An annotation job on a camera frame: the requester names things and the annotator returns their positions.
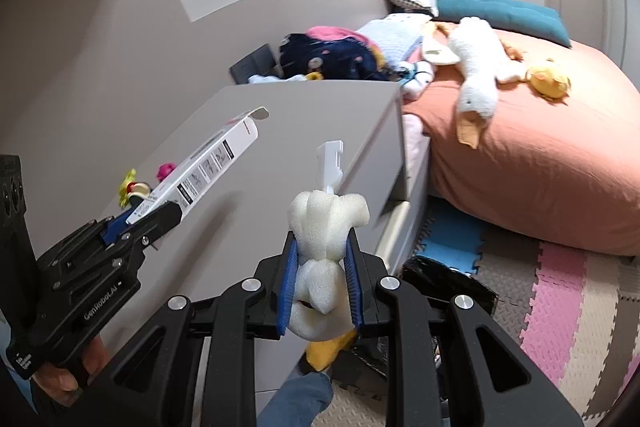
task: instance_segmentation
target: metal screw cap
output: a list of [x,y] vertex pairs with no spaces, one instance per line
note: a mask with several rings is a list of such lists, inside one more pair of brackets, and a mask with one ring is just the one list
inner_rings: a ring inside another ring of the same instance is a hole
[[383,277],[380,285],[387,290],[397,290],[400,287],[400,281],[395,277]]
[[258,279],[245,279],[242,281],[242,289],[246,292],[255,292],[260,289],[262,283]]
[[182,295],[176,295],[171,297],[166,305],[172,310],[181,310],[187,305],[187,299]]
[[474,300],[469,297],[469,295],[458,295],[453,299],[453,302],[455,302],[458,308],[462,308],[463,310],[468,310],[474,305]]

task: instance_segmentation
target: yellow plush foot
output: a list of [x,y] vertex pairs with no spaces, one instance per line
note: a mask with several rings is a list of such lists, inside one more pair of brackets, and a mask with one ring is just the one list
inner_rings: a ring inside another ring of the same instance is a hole
[[351,346],[356,337],[356,330],[351,330],[337,339],[324,342],[309,342],[306,345],[306,361],[316,371],[324,371],[334,363],[340,350]]

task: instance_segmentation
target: white foam piece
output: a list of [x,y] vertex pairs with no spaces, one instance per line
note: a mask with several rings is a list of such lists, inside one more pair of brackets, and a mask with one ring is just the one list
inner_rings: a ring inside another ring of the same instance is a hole
[[289,226],[298,242],[300,267],[289,329],[299,337],[326,341],[353,328],[340,261],[351,227],[368,222],[367,202],[359,194],[336,196],[314,190],[300,192],[291,203]]

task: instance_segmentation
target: finger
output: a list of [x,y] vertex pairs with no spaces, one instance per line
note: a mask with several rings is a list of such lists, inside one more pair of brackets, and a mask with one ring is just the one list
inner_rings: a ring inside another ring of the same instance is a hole
[[82,354],[82,364],[89,375],[97,375],[109,363],[110,355],[100,337],[95,337]]
[[75,402],[78,382],[65,369],[44,363],[33,375],[35,383],[56,402],[70,406]]

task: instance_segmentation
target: yellow duck plush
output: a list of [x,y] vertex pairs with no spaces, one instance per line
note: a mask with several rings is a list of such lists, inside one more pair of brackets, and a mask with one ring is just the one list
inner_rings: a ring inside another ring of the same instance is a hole
[[561,100],[571,89],[571,80],[552,58],[545,60],[544,64],[530,67],[525,81],[551,102]]

